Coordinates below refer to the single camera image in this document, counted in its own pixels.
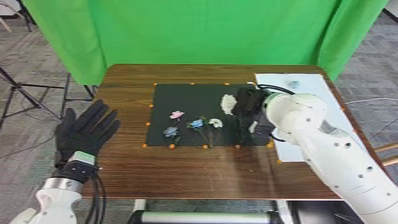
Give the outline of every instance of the white flower toy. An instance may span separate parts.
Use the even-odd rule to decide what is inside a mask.
[[[216,119],[216,118],[213,118],[213,119],[209,119],[209,122],[207,122],[211,125],[213,125],[213,127],[214,128],[221,128],[221,121],[220,121],[220,119]]]

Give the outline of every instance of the metal pole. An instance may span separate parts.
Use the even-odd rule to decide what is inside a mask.
[[[1,127],[3,127],[3,120],[6,118],[12,95],[14,95],[14,87],[10,87],[10,89],[8,89],[8,97],[6,97],[6,101],[5,101],[3,114],[1,114],[1,118],[0,118],[0,130],[1,130]]]
[[[211,212],[143,212],[142,223],[271,224],[269,214]]]

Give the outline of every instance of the black mat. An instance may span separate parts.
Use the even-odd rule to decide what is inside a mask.
[[[268,127],[257,126],[255,133],[250,134],[246,127],[252,120],[261,120],[261,115],[253,118],[237,119],[236,116],[225,115],[220,108],[220,100],[225,94],[234,95],[239,87],[246,85],[156,85],[152,99],[150,126],[147,130],[145,144],[149,146],[168,146],[174,140],[165,138],[163,130],[174,125],[168,116],[174,111],[182,111],[184,115],[179,121],[179,146],[202,146],[204,141],[198,133],[186,128],[186,123],[198,119],[200,116],[209,120],[218,118],[223,127],[218,130],[209,127],[202,128],[202,134],[214,145],[264,145],[268,143]]]

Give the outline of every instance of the white paper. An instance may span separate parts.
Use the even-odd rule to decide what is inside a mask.
[[[294,93],[310,93],[321,98],[328,105],[325,120],[335,128],[342,129],[348,132],[353,141],[358,143],[358,146],[362,146],[362,149],[365,150],[360,138],[353,131],[351,123],[341,111],[339,103],[333,98],[321,74],[255,74],[255,79],[257,84],[280,86]],[[289,88],[289,83],[293,81],[298,81],[298,87],[294,89]],[[275,141],[275,149],[278,160],[282,162],[303,162],[298,146],[291,145],[285,142]]]

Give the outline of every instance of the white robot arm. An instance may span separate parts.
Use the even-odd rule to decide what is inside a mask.
[[[325,122],[325,102],[310,94],[273,93],[264,104],[278,137],[300,147],[319,180],[362,221],[398,223],[398,188],[348,133]]]
[[[67,178],[47,178],[35,193],[40,203],[38,213],[30,208],[15,216],[10,224],[76,224],[72,203],[79,201],[81,183]]]
[[[88,176],[94,175],[94,156],[76,151],[63,169],[46,179],[35,198],[40,211],[26,209],[10,224],[76,224],[72,204],[81,199],[81,187]]]

